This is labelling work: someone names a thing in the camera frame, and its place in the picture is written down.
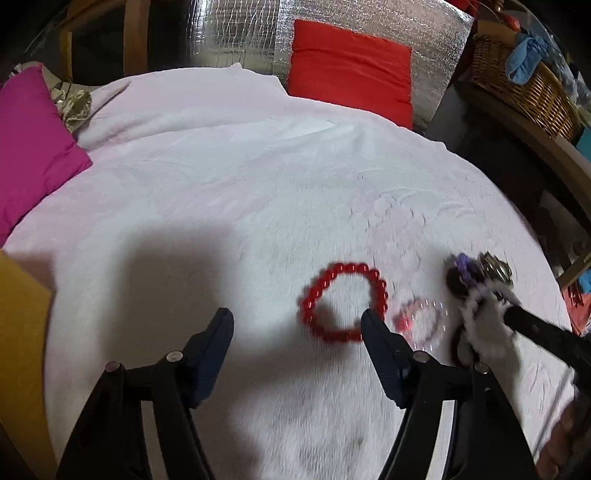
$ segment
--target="magenta pillow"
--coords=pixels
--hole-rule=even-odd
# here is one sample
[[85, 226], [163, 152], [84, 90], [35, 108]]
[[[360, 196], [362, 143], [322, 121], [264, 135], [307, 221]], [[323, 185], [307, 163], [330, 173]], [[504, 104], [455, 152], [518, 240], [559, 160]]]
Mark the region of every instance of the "magenta pillow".
[[0, 247], [43, 197], [92, 165], [62, 123], [41, 67], [0, 90]]

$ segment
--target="purple hair tie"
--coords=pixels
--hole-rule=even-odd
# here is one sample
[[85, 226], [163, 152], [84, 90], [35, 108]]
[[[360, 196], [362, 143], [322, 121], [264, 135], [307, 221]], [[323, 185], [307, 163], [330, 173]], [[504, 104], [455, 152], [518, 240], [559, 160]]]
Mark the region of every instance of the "purple hair tie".
[[473, 262], [466, 254], [462, 253], [456, 257], [456, 267], [460, 272], [462, 282], [465, 285], [474, 287], [476, 283], [478, 283], [474, 277], [472, 277], [472, 273], [474, 272]]

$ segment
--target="reflective foil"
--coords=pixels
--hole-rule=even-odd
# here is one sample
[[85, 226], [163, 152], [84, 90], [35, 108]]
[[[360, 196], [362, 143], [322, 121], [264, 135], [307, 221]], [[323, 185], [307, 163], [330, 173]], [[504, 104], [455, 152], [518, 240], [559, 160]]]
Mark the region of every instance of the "reflective foil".
[[279, 0], [189, 0], [185, 54], [196, 67], [229, 67], [240, 62], [258, 73], [273, 73]]
[[187, 0], [186, 5], [185, 53], [192, 66], [240, 62], [285, 82], [296, 18], [410, 46], [418, 130], [433, 118], [473, 21], [445, 0]]
[[294, 20], [313, 20], [375, 35], [413, 50], [413, 122], [424, 130], [464, 50], [473, 18], [445, 0], [282, 0], [273, 73], [283, 82], [290, 68]]

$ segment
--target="wooden frame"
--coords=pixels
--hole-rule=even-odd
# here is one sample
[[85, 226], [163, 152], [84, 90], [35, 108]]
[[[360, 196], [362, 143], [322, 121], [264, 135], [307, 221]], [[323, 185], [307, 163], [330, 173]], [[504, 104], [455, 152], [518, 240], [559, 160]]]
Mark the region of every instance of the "wooden frame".
[[[459, 83], [457, 89], [469, 105], [498, 120], [538, 155], [566, 185], [587, 218], [591, 219], [591, 176], [564, 148], [533, 122], [485, 91], [468, 83]], [[566, 290], [590, 267], [591, 245], [588, 245], [557, 279], [560, 291]]]
[[60, 31], [60, 63], [64, 80], [73, 78], [72, 32], [125, 5], [123, 27], [123, 73], [148, 71], [148, 18], [151, 0], [73, 0]]

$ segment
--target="red pillow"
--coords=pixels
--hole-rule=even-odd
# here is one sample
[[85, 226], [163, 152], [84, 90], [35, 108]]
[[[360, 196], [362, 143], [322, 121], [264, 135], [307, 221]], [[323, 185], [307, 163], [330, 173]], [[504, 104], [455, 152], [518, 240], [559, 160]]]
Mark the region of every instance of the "red pillow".
[[296, 20], [287, 91], [412, 129], [410, 55], [409, 47], [384, 38]]

